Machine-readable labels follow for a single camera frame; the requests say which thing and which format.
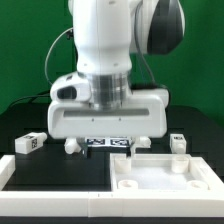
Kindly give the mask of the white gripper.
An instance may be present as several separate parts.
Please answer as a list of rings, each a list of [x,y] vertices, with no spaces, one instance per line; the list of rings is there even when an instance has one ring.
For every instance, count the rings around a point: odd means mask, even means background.
[[[164,136],[169,92],[163,88],[131,90],[123,76],[60,77],[50,90],[48,131],[55,139],[78,138],[85,158],[85,137],[130,137],[128,157],[136,153],[132,137]]]

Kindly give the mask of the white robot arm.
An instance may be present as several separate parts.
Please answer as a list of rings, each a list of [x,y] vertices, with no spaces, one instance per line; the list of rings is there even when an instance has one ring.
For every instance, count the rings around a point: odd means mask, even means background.
[[[167,54],[182,41],[179,0],[68,0],[77,70],[51,87],[48,132],[68,154],[88,138],[129,138],[148,148],[167,132],[169,92],[153,83],[132,90],[130,54]]]

